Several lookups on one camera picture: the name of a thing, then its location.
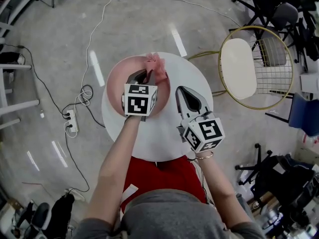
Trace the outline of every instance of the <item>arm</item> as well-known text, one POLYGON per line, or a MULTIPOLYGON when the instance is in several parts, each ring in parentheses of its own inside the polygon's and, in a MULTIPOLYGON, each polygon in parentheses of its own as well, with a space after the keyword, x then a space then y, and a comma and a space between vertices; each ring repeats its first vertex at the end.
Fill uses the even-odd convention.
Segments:
MULTIPOLYGON (((205 151, 197 156, 205 157, 210 154, 210 151, 205 151)), ((227 228, 230 229, 239 223, 251 222, 238 202, 233 186, 213 157, 199 159, 198 163, 204 173, 215 206, 227 228)))
POLYGON ((86 218, 101 219, 114 225, 140 121, 139 116, 128 118, 112 145, 100 168, 86 218))

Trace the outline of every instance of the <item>round white table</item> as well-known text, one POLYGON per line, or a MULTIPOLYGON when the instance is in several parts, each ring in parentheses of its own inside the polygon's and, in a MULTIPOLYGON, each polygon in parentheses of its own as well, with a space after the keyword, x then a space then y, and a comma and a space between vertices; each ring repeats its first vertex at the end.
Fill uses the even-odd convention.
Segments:
MULTIPOLYGON (((174 54, 158 52, 165 59, 165 69, 170 82, 170 96, 164 109, 152 118, 140 123, 139 133, 133 149, 133 157, 153 162, 179 158, 190 151, 187 142, 182 143, 177 126, 181 116, 177 111, 175 92, 177 87, 186 86, 201 94, 213 111, 213 97, 203 74, 192 63, 174 54)), ((125 117, 111 106, 106 94, 102 97, 102 117, 105 128, 113 141, 118 137, 125 117)))

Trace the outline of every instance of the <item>red skirt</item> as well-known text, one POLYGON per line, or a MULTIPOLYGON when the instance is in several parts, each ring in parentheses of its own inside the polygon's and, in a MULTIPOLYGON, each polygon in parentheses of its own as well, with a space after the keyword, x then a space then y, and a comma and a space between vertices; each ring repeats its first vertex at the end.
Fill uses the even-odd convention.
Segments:
POLYGON ((157 162, 157 166, 155 162, 131 157, 124 190, 131 184, 138 187, 138 190, 121 204, 122 211, 125 210, 130 200, 155 189, 183 190, 206 203, 205 192, 195 167, 186 156, 171 161, 157 162))

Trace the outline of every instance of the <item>bracelet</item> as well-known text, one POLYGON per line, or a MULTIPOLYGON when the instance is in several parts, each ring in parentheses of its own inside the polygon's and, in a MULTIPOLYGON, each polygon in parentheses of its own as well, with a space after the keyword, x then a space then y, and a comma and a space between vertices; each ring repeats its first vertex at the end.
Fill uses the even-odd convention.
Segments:
POLYGON ((212 157, 213 155, 214 155, 214 153, 212 152, 211 155, 206 156, 206 157, 197 157, 196 155, 195 155, 195 157, 196 157, 196 159, 207 159, 207 158, 212 157))

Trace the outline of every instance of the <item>gray shirt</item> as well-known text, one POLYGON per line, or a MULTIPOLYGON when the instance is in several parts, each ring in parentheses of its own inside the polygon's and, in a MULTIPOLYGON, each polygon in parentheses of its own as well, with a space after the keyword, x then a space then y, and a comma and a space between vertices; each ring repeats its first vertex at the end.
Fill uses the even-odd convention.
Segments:
POLYGON ((264 239, 259 227, 246 222, 227 230, 213 206, 179 190, 154 190, 134 198, 126 206, 120 229, 99 219, 84 219, 75 239, 264 239))

